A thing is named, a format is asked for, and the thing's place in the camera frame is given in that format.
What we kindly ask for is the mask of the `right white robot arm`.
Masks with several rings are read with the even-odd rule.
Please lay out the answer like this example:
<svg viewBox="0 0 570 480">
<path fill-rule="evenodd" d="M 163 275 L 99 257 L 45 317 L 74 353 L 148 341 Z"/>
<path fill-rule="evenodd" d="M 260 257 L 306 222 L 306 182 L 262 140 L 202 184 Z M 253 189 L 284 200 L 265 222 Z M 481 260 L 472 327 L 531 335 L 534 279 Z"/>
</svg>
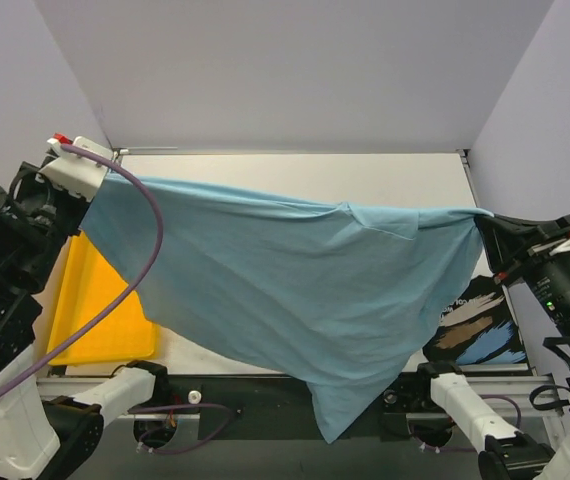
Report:
<svg viewBox="0 0 570 480">
<path fill-rule="evenodd" d="M 562 384 L 537 385 L 528 402 L 538 413 L 567 414 L 568 428 L 557 446 L 535 440 L 500 417 L 453 364 L 421 364 L 412 399 L 448 415 L 475 450 L 481 478 L 570 479 L 570 214 L 548 221 L 482 216 L 475 224 L 495 284 L 525 285 L 557 331 L 542 346 L 569 376 Z"/>
</svg>

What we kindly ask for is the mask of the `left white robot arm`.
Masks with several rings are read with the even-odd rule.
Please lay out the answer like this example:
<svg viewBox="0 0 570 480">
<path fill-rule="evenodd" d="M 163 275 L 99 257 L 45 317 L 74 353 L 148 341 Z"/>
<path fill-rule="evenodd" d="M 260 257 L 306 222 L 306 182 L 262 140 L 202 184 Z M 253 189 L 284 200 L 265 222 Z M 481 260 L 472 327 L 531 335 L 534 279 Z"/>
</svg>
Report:
<svg viewBox="0 0 570 480">
<path fill-rule="evenodd" d="M 30 372 L 37 295 L 87 208 L 29 163 L 0 186 L 0 479 L 66 479 L 120 415 L 170 402 L 166 368 L 141 360 L 74 396 L 45 400 L 38 392 Z"/>
</svg>

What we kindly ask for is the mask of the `light blue t-shirt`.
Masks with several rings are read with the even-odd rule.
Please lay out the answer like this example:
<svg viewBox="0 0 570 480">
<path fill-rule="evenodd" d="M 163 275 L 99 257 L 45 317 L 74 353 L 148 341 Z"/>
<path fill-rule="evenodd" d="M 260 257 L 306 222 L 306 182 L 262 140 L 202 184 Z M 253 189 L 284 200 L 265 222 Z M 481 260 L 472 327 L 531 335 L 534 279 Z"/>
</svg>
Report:
<svg viewBox="0 0 570 480">
<path fill-rule="evenodd" d="M 482 252 L 476 209 L 319 203 L 107 178 L 81 227 L 145 317 L 226 358 L 286 373 L 333 442 L 434 336 Z"/>
</svg>

